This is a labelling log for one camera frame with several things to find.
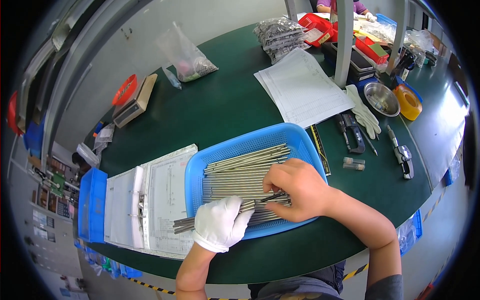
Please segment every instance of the yellow tape roll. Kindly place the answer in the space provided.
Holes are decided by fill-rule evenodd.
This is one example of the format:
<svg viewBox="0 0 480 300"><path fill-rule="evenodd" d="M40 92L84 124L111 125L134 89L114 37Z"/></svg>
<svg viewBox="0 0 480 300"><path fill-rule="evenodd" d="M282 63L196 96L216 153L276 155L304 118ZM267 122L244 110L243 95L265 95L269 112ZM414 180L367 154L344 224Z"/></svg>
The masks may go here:
<svg viewBox="0 0 480 300"><path fill-rule="evenodd" d="M400 113L410 121L414 121L422 111L422 105L417 95L404 84L400 84L393 90L400 103Z"/></svg>

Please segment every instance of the gloved hand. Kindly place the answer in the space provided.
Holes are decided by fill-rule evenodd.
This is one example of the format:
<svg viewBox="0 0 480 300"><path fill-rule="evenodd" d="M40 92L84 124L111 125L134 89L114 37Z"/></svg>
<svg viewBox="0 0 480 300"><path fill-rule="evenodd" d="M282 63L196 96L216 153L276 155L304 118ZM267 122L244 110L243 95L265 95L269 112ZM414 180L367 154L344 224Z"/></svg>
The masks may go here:
<svg viewBox="0 0 480 300"><path fill-rule="evenodd" d="M345 88L347 89L345 93L355 103L355 107L351 109L351 111L355 114L355 119L357 120L358 124L365 127L365 129L367 130L368 136L372 140L374 140L375 133L380 134L382 132L382 130L380 129L380 126L378 126L377 118L363 103L363 101L360 98L357 87L354 84L347 85Z"/></svg>
<svg viewBox="0 0 480 300"><path fill-rule="evenodd" d="M212 252L227 252L245 235L254 210L239 214L243 200L238 196L223 198L200 206L195 215L192 239Z"/></svg>
<svg viewBox="0 0 480 300"><path fill-rule="evenodd" d="M371 12L366 13L365 18L367 18L370 22L377 21L377 17L375 17Z"/></svg>

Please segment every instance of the worker in purple shirt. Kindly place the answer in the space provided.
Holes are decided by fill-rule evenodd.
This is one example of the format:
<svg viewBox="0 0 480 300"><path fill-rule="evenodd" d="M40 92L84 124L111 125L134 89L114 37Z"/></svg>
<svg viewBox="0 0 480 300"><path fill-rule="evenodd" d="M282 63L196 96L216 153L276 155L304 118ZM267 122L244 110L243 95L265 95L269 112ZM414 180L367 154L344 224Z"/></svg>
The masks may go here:
<svg viewBox="0 0 480 300"><path fill-rule="evenodd" d="M331 0L317 0L317 11L330 13L331 3ZM353 0L353 19L358 20L360 14L370 22L375 22L377 19L359 0Z"/></svg>

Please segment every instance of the ruler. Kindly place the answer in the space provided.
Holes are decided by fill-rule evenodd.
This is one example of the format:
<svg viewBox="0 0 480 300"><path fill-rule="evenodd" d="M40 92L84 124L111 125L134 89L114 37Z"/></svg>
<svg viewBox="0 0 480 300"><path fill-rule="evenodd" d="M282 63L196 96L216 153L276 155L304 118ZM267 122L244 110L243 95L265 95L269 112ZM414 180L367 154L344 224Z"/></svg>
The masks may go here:
<svg viewBox="0 0 480 300"><path fill-rule="evenodd" d="M324 145L322 144L322 140L320 139L320 135L318 134L317 125L310 126L310 130L312 131L313 140L315 141L315 145L317 146L318 155L320 156L320 160L322 161L322 165L325 170L325 175L331 175L330 166L328 165L327 155L325 154Z"/></svg>

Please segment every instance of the stainless steel bowl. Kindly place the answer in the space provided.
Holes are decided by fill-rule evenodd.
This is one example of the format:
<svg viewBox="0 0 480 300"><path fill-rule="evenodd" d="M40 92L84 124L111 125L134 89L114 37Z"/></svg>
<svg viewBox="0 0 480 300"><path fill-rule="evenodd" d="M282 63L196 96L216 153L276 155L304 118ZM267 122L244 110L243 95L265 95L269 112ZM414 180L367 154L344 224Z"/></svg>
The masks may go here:
<svg viewBox="0 0 480 300"><path fill-rule="evenodd" d="M395 117L400 113L400 103L395 94L384 84L367 83L363 88L368 103L384 116Z"/></svg>

